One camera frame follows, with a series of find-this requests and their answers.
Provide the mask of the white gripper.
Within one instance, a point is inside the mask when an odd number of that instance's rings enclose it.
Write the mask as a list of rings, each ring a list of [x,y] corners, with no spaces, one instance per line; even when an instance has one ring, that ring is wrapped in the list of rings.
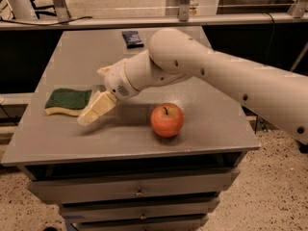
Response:
[[[100,67],[98,75],[103,78],[106,91],[99,90],[90,98],[89,104],[78,116],[81,125],[89,125],[105,115],[116,106],[116,98],[126,100],[136,96],[139,92],[129,83],[125,71],[127,60],[123,59],[113,65]]]

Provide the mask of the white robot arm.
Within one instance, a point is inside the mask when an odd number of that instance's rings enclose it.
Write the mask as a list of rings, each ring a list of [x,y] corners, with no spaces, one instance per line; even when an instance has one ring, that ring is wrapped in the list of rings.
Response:
[[[189,35],[157,31],[147,49],[102,67],[104,92],[97,91],[78,122],[88,125],[150,87],[199,78],[303,144],[308,143],[308,77],[215,51]]]

